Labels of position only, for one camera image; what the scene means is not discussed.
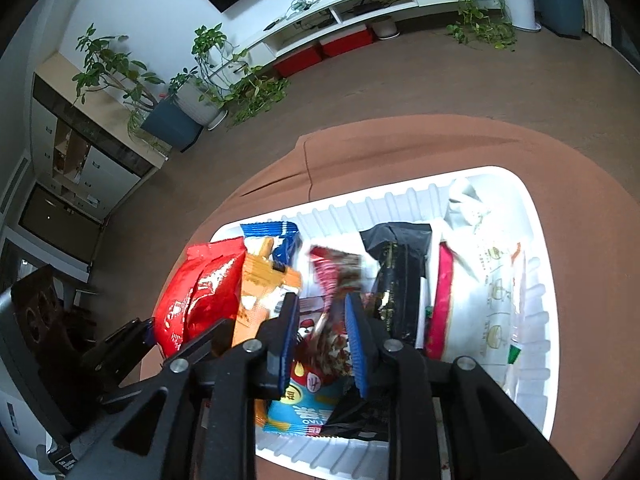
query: white plastic tray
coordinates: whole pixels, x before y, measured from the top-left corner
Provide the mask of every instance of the white plastic tray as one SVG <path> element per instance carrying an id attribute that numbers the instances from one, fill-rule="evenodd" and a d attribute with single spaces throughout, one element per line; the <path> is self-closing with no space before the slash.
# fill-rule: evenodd
<path id="1" fill-rule="evenodd" d="M 306 257 L 311 245 L 360 252 L 362 245 L 352 243 L 353 235 L 375 224 L 441 218 L 446 211 L 450 184 L 463 177 L 469 179 L 492 212 L 499 213 L 505 232 L 524 241 L 529 250 L 524 347 L 518 358 L 521 369 L 516 403 L 549 439 L 556 413 L 560 355 L 556 294 L 538 213 L 526 187 L 511 171 L 490 166 L 364 189 L 227 224 L 215 233 L 212 241 L 241 236 L 241 223 L 295 222 L 302 234 L 303 247 L 294 266 L 305 280 L 303 294 L 312 296 L 317 291 Z M 372 279 L 372 273 L 373 267 L 367 267 L 364 279 Z M 285 436 L 257 429 L 256 454 L 327 480 L 386 479 L 388 446 L 383 442 Z"/>

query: brown leather surface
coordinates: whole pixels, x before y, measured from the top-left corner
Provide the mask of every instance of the brown leather surface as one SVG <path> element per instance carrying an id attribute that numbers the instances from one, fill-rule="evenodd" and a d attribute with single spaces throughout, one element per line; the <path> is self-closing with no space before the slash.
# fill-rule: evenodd
<path id="1" fill-rule="evenodd" d="M 513 171 L 538 210 L 560 325 L 551 442 L 582 480 L 600 480 L 640 420 L 640 207 L 573 148 L 526 128 L 465 116 L 344 124 L 300 137 L 292 152 L 214 211 L 189 244 L 249 216 L 479 166 Z"/>

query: metal screw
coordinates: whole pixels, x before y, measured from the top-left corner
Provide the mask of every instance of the metal screw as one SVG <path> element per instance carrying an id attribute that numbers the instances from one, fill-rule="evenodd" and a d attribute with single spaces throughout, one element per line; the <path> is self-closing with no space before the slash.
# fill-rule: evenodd
<path id="1" fill-rule="evenodd" d="M 389 352 L 398 352 L 402 350 L 402 341 L 398 341 L 398 339 L 387 339 L 384 346 L 385 350 Z"/>
<path id="2" fill-rule="evenodd" d="M 189 362 L 187 359 L 176 359 L 169 365 L 169 370 L 174 374 L 179 374 L 189 368 Z"/>
<path id="3" fill-rule="evenodd" d="M 462 356 L 460 357 L 457 361 L 456 364 L 458 365 L 458 368 L 462 369 L 462 370 L 473 370 L 476 367 L 476 362 L 468 356 Z"/>
<path id="4" fill-rule="evenodd" d="M 242 348 L 245 352 L 257 352 L 262 348 L 262 343 L 257 339 L 249 339 L 242 343 Z"/>

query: pothos plant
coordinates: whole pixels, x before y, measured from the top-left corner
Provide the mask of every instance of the pothos plant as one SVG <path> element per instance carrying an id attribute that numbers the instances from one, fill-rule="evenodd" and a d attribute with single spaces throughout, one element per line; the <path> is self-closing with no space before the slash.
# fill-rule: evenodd
<path id="1" fill-rule="evenodd" d="M 207 28 L 204 25 L 195 31 L 191 53 L 196 66 L 191 70 L 183 68 L 182 72 L 171 79 L 169 95 L 177 94 L 180 86 L 187 81 L 193 82 L 202 93 L 200 101 L 208 99 L 218 106 L 232 104 L 235 106 L 234 124 L 242 123 L 260 112 L 271 109 L 274 102 L 285 95 L 289 81 L 286 78 L 275 78 L 265 75 L 261 66 L 249 66 L 244 60 L 247 50 L 233 52 L 234 46 L 221 30 L 222 24 Z M 216 49 L 220 62 L 210 57 L 210 51 Z M 242 65 L 242 79 L 231 82 L 220 67 L 228 63 Z"/>
<path id="2" fill-rule="evenodd" d="M 492 19 L 485 9 L 478 7 L 474 0 L 458 0 L 460 20 L 447 25 L 447 32 L 458 43 L 467 44 L 470 40 L 492 44 L 501 50 L 516 43 L 513 25 L 505 18 L 504 0 L 498 0 L 502 17 Z"/>
<path id="3" fill-rule="evenodd" d="M 155 72 L 150 72 L 144 63 L 130 59 L 129 53 L 116 52 L 112 41 L 124 41 L 127 36 L 101 36 L 94 38 L 92 23 L 86 33 L 78 37 L 76 50 L 86 52 L 84 71 L 73 76 L 76 82 L 76 101 L 84 104 L 88 92 L 115 88 L 123 93 L 124 104 L 131 114 L 127 129 L 134 134 L 148 113 L 158 105 L 158 100 L 146 85 L 164 83 Z"/>

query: brown floor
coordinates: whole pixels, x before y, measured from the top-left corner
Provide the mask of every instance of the brown floor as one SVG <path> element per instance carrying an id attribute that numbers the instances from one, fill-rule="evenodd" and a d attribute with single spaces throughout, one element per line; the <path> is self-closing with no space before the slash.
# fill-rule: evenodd
<path id="1" fill-rule="evenodd" d="M 458 45 L 440 30 L 414 32 L 324 60 L 290 81 L 270 112 L 204 132 L 173 154 L 113 216 L 92 272 L 99 335 L 148 317 L 196 227 L 298 136 L 328 126 L 429 113 L 503 120 L 577 148 L 640 198 L 640 76 L 590 36 L 521 33 L 515 52 L 500 52 Z"/>

